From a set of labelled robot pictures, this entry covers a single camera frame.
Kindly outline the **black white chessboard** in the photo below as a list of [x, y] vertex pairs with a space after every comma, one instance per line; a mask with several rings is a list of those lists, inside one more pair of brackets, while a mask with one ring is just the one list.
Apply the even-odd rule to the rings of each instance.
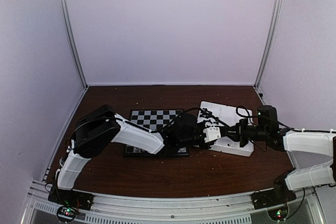
[[[130, 112], [130, 121], [151, 130], [161, 130], [172, 119], [182, 113], [183, 109], [163, 109], [163, 110], [132, 110]], [[123, 151], [123, 157], [127, 158], [165, 158], [165, 157], [189, 157], [190, 148], [184, 147], [185, 152], [179, 153], [173, 151], [168, 154], [150, 154], [147, 151], [140, 149], [140, 153], [135, 153], [134, 149], [138, 147], [126, 145]]]

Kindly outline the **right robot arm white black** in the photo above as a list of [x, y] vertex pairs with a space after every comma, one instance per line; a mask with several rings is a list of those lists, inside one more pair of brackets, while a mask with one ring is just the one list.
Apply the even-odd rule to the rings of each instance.
[[286, 152], [296, 161], [293, 170], [274, 180], [269, 192], [272, 203], [279, 204], [298, 189], [335, 186], [335, 131], [293, 129], [264, 119], [249, 125], [241, 119], [234, 126], [220, 126], [220, 134], [241, 147], [247, 142], [264, 142], [268, 148]]

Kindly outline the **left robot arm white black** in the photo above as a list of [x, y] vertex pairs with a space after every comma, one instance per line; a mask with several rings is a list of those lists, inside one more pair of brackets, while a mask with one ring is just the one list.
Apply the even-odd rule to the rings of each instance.
[[156, 156], [172, 156], [179, 149], [198, 145], [209, 148], [205, 124], [198, 123], [190, 110], [171, 119], [159, 130], [151, 130], [133, 123], [103, 105], [87, 114], [76, 125], [56, 170], [52, 192], [64, 205], [71, 205], [76, 197], [72, 190], [85, 165], [99, 156], [111, 143], [137, 147]]

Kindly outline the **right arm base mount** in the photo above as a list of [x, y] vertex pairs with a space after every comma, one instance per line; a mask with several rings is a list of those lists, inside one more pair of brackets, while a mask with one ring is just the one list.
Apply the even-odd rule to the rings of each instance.
[[262, 209], [281, 205], [297, 199], [295, 192], [289, 190], [285, 182], [285, 178], [290, 172], [292, 172], [292, 170], [284, 172], [274, 179], [272, 189], [267, 189], [264, 191], [258, 190], [251, 194], [250, 197], [254, 205], [254, 209]]

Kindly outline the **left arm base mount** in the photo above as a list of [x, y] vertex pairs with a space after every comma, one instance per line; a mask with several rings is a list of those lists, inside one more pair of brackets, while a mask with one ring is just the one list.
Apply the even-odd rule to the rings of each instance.
[[90, 193], [59, 189], [56, 182], [52, 183], [48, 196], [48, 201], [70, 207], [74, 210], [91, 210], [93, 199], [94, 196]]

